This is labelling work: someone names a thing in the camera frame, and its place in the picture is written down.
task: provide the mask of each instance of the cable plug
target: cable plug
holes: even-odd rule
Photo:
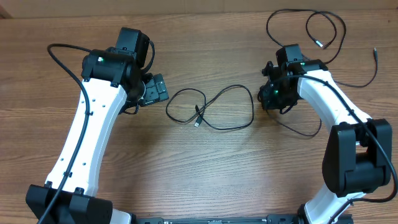
[[[374,50],[373,50],[373,56],[374,56],[374,60],[375,61],[378,61],[379,59],[377,58],[377,50],[376,50],[376,48],[374,48]]]
[[[195,105],[195,110],[197,112],[199,112],[199,107],[198,105]],[[195,121],[195,127],[199,127],[199,125],[201,124],[201,121],[203,120],[201,117],[203,116],[204,112],[202,114],[199,113],[199,117],[197,118],[197,120]]]
[[[320,48],[323,47],[323,44],[322,44],[319,40],[315,40],[315,43],[316,43]]]

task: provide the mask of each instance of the robotic arm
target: robotic arm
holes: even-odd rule
[[[152,59],[144,66],[148,46]],[[92,50],[83,60],[83,86],[90,103],[90,118],[80,150],[55,205],[44,223],[130,224],[134,215],[113,209],[112,202],[95,198],[98,177],[113,124],[118,114],[135,106],[147,106],[169,98],[161,74],[146,73],[154,59],[154,45],[139,30],[122,28],[116,47]],[[85,120],[86,102],[80,95],[75,119],[61,155],[47,176],[44,187],[31,185],[26,202],[40,218],[72,159]]]
[[[296,105],[299,99],[306,100],[325,123],[330,133],[322,164],[325,184],[315,198],[300,207],[298,213],[305,223],[328,223],[347,200],[361,198],[378,187],[387,185],[391,171],[375,144],[369,140],[363,127],[353,118],[352,112],[346,109],[341,99],[328,86],[307,77],[323,80],[340,94],[360,121],[372,130],[389,160],[392,129],[385,119],[373,120],[356,107],[337,87],[323,62],[304,61],[297,44],[283,47],[277,51],[276,56],[278,66],[268,62],[262,71],[269,80],[261,87],[259,100],[265,110],[282,110],[286,106]],[[367,152],[357,154],[357,145],[368,147]],[[338,221],[339,215],[332,220],[333,223]]]

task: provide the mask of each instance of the black cable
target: black cable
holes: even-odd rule
[[[214,103],[214,102],[217,100],[218,97],[220,97],[224,92],[226,92],[227,90],[229,90],[229,89],[231,89],[231,88],[244,88],[244,89],[249,93],[250,100],[251,100],[251,109],[252,109],[252,117],[251,117],[251,120],[250,120],[250,122],[248,122],[247,124],[242,125],[242,126],[238,126],[238,127],[232,127],[232,128],[217,128],[217,127],[214,127],[213,125],[211,125],[211,124],[203,117],[203,113],[205,112],[205,109],[206,109],[207,107],[209,107],[212,103]],[[188,90],[197,91],[197,92],[201,93],[201,94],[203,95],[204,99],[205,99],[205,104],[204,104],[198,111],[196,111],[196,113],[195,113],[191,118],[189,118],[189,119],[187,119],[187,120],[185,120],[185,121],[182,121],[182,120],[179,120],[179,119],[175,119],[174,117],[172,117],[172,116],[169,114],[169,111],[168,111],[169,105],[170,105],[170,103],[174,100],[174,98],[175,98],[176,96],[178,96],[181,92],[183,92],[183,91],[188,91]],[[175,121],[175,122],[179,122],[179,123],[189,123],[189,122],[191,122],[193,119],[195,119],[197,116],[199,116],[208,126],[210,126],[211,128],[213,128],[213,129],[215,129],[215,130],[226,131],[226,130],[242,129],[242,128],[248,127],[248,126],[254,121],[254,102],[253,102],[253,97],[252,97],[252,95],[251,95],[249,89],[246,88],[244,85],[236,84],[236,85],[227,86],[226,88],[222,89],[222,90],[221,90],[213,99],[211,99],[208,103],[206,102],[206,95],[205,95],[202,91],[197,90],[197,89],[194,89],[194,88],[185,88],[185,89],[182,89],[182,90],[176,92],[176,94],[174,94],[174,96],[171,97],[171,99],[169,100],[169,102],[168,102],[167,105],[166,105],[166,114],[167,114],[167,116],[168,116],[171,120],[173,120],[173,121]]]
[[[320,47],[322,47],[323,50],[327,49],[327,48],[333,43],[333,41],[335,41],[336,36],[337,36],[336,24],[332,21],[332,19],[330,19],[330,17],[328,16],[328,14],[329,14],[329,15],[332,15],[332,16],[335,17],[335,18],[337,18],[337,19],[341,22],[341,24],[343,25],[343,36],[342,36],[342,38],[341,38],[341,40],[340,40],[340,44],[339,44],[339,47],[338,47],[338,50],[337,50],[335,56],[333,56],[333,58],[330,59],[329,61],[325,62],[325,64],[329,64],[330,62],[334,61],[334,59],[335,59],[335,58],[337,57],[337,55],[340,53],[340,50],[341,50],[341,48],[342,48],[342,46],[343,46],[343,42],[344,42],[344,39],[345,39],[345,36],[346,36],[346,33],[347,33],[346,24],[345,24],[344,20],[343,20],[339,15],[335,14],[334,12],[330,12],[330,11],[317,11],[317,10],[314,10],[314,9],[279,9],[279,10],[276,10],[275,12],[273,12],[273,13],[268,17],[267,24],[266,24],[266,31],[267,31],[268,36],[271,38],[271,40],[273,40],[275,43],[277,43],[277,44],[278,44],[279,46],[281,46],[281,47],[283,47],[284,45],[283,45],[282,43],[280,43],[279,41],[277,41],[273,36],[271,36],[271,33],[269,32],[269,21],[271,20],[272,17],[274,17],[276,14],[278,14],[278,13],[280,13],[280,12],[313,12],[313,14],[311,14],[311,15],[308,17],[308,19],[307,19],[307,21],[306,21],[306,23],[305,23],[305,30],[307,31],[308,36],[314,41],[314,43],[316,43],[317,45],[319,45]],[[322,15],[323,17],[325,17],[326,19],[328,19],[329,22],[330,22],[330,24],[333,26],[333,30],[335,31],[335,34],[334,34],[333,38],[332,38],[327,44],[325,44],[325,45],[322,45],[322,43],[321,43],[319,40],[317,40],[316,38],[314,38],[314,37],[310,34],[310,32],[309,32],[309,30],[308,30],[308,22],[310,21],[310,19],[311,19],[313,16],[315,16],[315,15],[317,15],[317,14],[320,14],[320,15]],[[305,58],[306,60],[311,60],[310,58],[308,58],[308,57],[305,56],[304,54],[302,54],[302,56],[303,56],[303,58]],[[348,87],[353,87],[353,88],[363,88],[363,87],[368,86],[371,82],[373,82],[373,80],[375,79],[375,77],[376,77],[376,75],[377,75],[378,58],[377,58],[377,50],[376,50],[376,48],[374,48],[373,56],[374,56],[374,61],[375,61],[375,63],[376,63],[376,69],[375,69],[375,71],[374,71],[374,75],[373,75],[372,79],[370,79],[370,81],[368,81],[367,84],[365,84],[365,85],[351,85],[351,84],[347,84],[347,83],[343,83],[343,82],[339,82],[339,81],[334,80],[335,83],[338,83],[338,84],[344,85],[344,86],[348,86]],[[281,113],[281,114],[287,113],[287,112],[291,109],[291,107],[292,107],[292,106],[290,106],[285,112],[283,112],[283,113]],[[296,130],[290,128],[290,127],[288,127],[288,126],[285,125],[285,124],[282,124],[280,121],[276,120],[276,119],[273,118],[272,116],[270,116],[270,118],[273,119],[276,123],[279,123],[280,125],[284,126],[285,128],[288,128],[289,130],[292,130],[292,131],[294,131],[295,133],[301,134],[301,135],[303,135],[303,136],[311,136],[311,137],[314,137],[314,136],[319,132],[319,130],[318,130],[315,134],[303,134],[303,133],[300,133],[300,132],[298,132],[298,131],[296,131]]]
[[[195,110],[196,112],[199,112],[199,117],[197,118],[197,120],[195,121],[195,127],[199,127],[199,125],[201,124],[201,122],[203,121],[202,117],[205,115],[205,110],[203,110],[203,112],[201,113],[199,111],[199,106],[195,105]]]
[[[379,150],[379,152],[382,154],[384,160],[387,162],[388,168],[391,171],[391,175],[392,175],[392,179],[394,181],[394,190],[392,191],[392,193],[390,194],[390,196],[386,197],[386,198],[379,198],[379,199],[371,199],[371,198],[352,198],[347,200],[346,203],[343,204],[343,206],[340,207],[340,209],[330,218],[328,224],[332,224],[333,220],[341,213],[344,211],[344,209],[348,206],[353,204],[353,202],[372,202],[372,203],[384,203],[384,202],[388,202],[390,200],[392,200],[398,192],[398,188],[397,188],[397,172],[394,168],[394,165],[392,165],[392,162],[389,160],[386,152],[384,152],[384,149],[382,148],[382,146],[380,145],[379,141],[376,139],[376,137],[373,135],[372,131],[366,126],[366,124],[364,124],[361,119],[354,113],[354,110],[352,110],[349,105],[347,104],[347,102],[345,102],[344,98],[339,94],[339,92],[333,87],[331,86],[328,82],[323,81],[319,78],[315,78],[315,77],[310,77],[310,76],[306,76],[306,75],[291,75],[291,76],[287,76],[287,77],[282,77],[276,81],[274,81],[272,84],[274,83],[278,83],[281,82],[282,80],[285,79],[290,79],[290,78],[307,78],[307,79],[311,79],[317,82],[320,82],[322,84],[324,84],[325,86],[327,86],[336,96],[337,98],[341,101],[341,103],[343,104],[343,106],[347,109],[347,111],[350,113],[350,115],[364,128],[364,130],[366,131],[366,133],[368,134],[368,136],[371,138],[371,140],[375,143],[375,145],[377,146],[377,149]]]
[[[279,113],[280,114],[286,114],[287,112],[289,112],[294,107],[294,105],[296,105],[296,103],[297,103],[297,100],[294,100],[294,102],[285,111],[280,109]]]
[[[139,104],[137,103],[136,109],[134,110],[133,113],[127,112],[127,111],[123,111],[123,113],[125,114],[129,114],[129,115],[134,115],[138,113],[138,109],[139,109]]]
[[[338,83],[338,84],[344,85],[344,86],[348,86],[348,87],[353,87],[353,88],[364,88],[364,87],[367,87],[370,83],[373,82],[373,80],[375,79],[375,77],[377,75],[379,59],[378,59],[378,56],[377,56],[376,48],[374,48],[374,50],[373,50],[373,57],[374,57],[374,61],[376,63],[376,68],[374,69],[374,75],[373,75],[372,79],[370,79],[370,81],[368,81],[367,84],[364,84],[364,85],[351,85],[351,84],[342,83],[342,82],[339,82],[339,81],[336,81],[336,80],[335,80],[335,83]]]
[[[71,49],[78,49],[78,50],[84,50],[86,52],[91,52],[91,50],[83,48],[83,47],[78,47],[78,46],[73,46],[73,45],[69,45],[69,44],[50,44],[47,47],[47,52],[50,54],[50,56],[54,59],[54,61],[59,64],[75,81],[76,83],[79,85],[81,92],[83,93],[83,96],[85,97],[85,103],[86,103],[86,111],[85,111],[85,120],[83,122],[83,127],[81,129],[81,133],[80,133],[80,137],[79,140],[76,144],[76,148],[72,154],[72,157],[70,158],[70,162],[69,165],[67,167],[67,170],[63,173],[63,178],[62,181],[54,195],[54,197],[51,199],[51,202],[49,203],[49,205],[47,206],[47,208],[45,209],[43,215],[41,216],[40,220],[37,222],[37,224],[41,224],[43,223],[45,217],[50,213],[51,208],[54,206],[54,203],[57,201],[58,196],[60,195],[63,186],[65,185],[69,175],[70,175],[70,171],[72,169],[73,163],[75,162],[76,156],[79,152],[79,148],[81,146],[81,143],[83,142],[83,138],[84,135],[86,133],[86,129],[87,129],[87,124],[88,124],[88,118],[90,117],[90,101],[88,99],[88,95],[87,92],[85,90],[85,87],[83,86],[83,84],[81,83],[81,81],[76,77],[75,74],[73,74],[73,72],[71,70],[69,70],[69,68],[67,68],[61,61],[59,61],[59,59],[53,54],[53,52],[51,51],[52,47],[68,47]]]
[[[305,137],[311,137],[311,138],[312,138],[312,137],[315,137],[315,136],[319,133],[319,131],[321,130],[321,128],[322,128],[322,120],[319,119],[319,127],[318,127],[317,131],[315,131],[315,133],[313,133],[313,134],[301,133],[300,131],[297,131],[297,130],[295,130],[295,129],[289,127],[289,126],[287,126],[286,124],[284,124],[284,123],[278,121],[276,118],[274,118],[271,114],[268,113],[268,110],[266,110],[266,113],[267,113],[268,116],[269,116],[272,120],[274,120],[277,124],[282,125],[283,127],[287,128],[287,129],[289,129],[289,130],[291,130],[291,131],[293,131],[293,132],[295,132],[295,133],[297,133],[297,134],[299,134],[299,135],[305,136]]]
[[[145,74],[149,71],[149,69],[151,68],[152,64],[154,63],[154,59],[155,59],[155,45],[154,43],[150,40],[149,41],[150,47],[152,47],[152,58],[150,59],[150,62],[148,63],[148,65],[142,69],[142,74]]]

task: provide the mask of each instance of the wooden table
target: wooden table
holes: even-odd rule
[[[379,73],[366,88],[341,89],[373,118],[386,118],[398,131],[398,13],[338,11],[347,24],[343,50],[329,64],[336,80],[366,83],[373,75],[373,48]],[[151,69],[162,73],[170,95],[197,88],[215,96],[232,84],[247,86],[254,97],[265,84],[260,71],[276,61],[279,47],[265,32],[270,13],[77,17],[0,21],[0,223],[36,223],[25,204],[30,184],[43,185],[62,150],[75,115],[79,88],[49,57],[54,42],[89,49],[114,46],[120,28],[140,29],[156,47]],[[328,60],[338,46],[320,50],[305,33],[307,13],[283,14],[270,31],[284,44],[300,44],[310,58]],[[342,35],[338,25],[338,38]],[[325,19],[310,22],[310,32],[327,42],[333,29]],[[85,53],[56,49],[56,55],[80,75]],[[201,104],[187,93],[170,106],[187,118]],[[139,217],[198,218],[295,213],[323,184],[322,159],[328,139],[305,139],[277,125],[255,102],[253,124],[239,131],[215,131],[202,124],[174,123],[166,102],[120,115],[104,155],[98,197]],[[248,94],[222,95],[206,117],[222,127],[250,120]],[[318,117],[304,101],[279,119],[311,133]],[[393,142],[398,164],[398,140]],[[390,194],[392,184],[367,197]],[[357,203],[348,212],[356,223],[397,223],[398,199],[374,205]]]

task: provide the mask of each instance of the usb connector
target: usb connector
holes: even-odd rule
[[[197,112],[199,112],[199,107],[198,107],[198,105],[195,105],[195,110],[197,111]],[[205,114],[205,111],[203,110],[203,112],[202,112],[202,114],[200,114],[199,113],[199,117],[197,118],[197,120],[195,121],[195,127],[197,128],[197,127],[199,127],[199,125],[201,124],[201,121],[203,120],[202,119],[202,116]]]
[[[322,44],[319,40],[316,40],[315,43],[316,43],[319,47],[323,47],[323,44]]]
[[[379,61],[379,59],[378,59],[378,57],[377,57],[377,50],[376,50],[376,48],[374,48],[374,50],[373,50],[373,57],[374,57],[374,60],[376,61],[376,63]]]

